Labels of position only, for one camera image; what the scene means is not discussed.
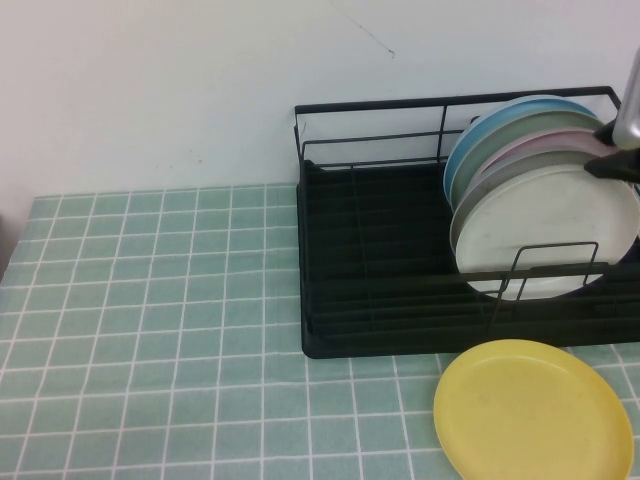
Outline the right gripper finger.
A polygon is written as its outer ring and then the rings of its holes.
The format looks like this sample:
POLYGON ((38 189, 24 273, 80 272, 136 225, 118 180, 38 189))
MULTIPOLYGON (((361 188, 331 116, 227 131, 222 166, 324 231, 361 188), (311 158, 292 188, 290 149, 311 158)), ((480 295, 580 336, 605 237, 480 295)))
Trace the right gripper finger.
POLYGON ((613 139, 613 131, 615 128, 616 120, 612 120, 606 125, 600 127, 594 132, 594 137, 603 145, 616 148, 617 145, 613 139))
POLYGON ((594 158, 584 165, 584 170, 600 179, 639 182, 639 152, 618 151, 606 157, 594 158))

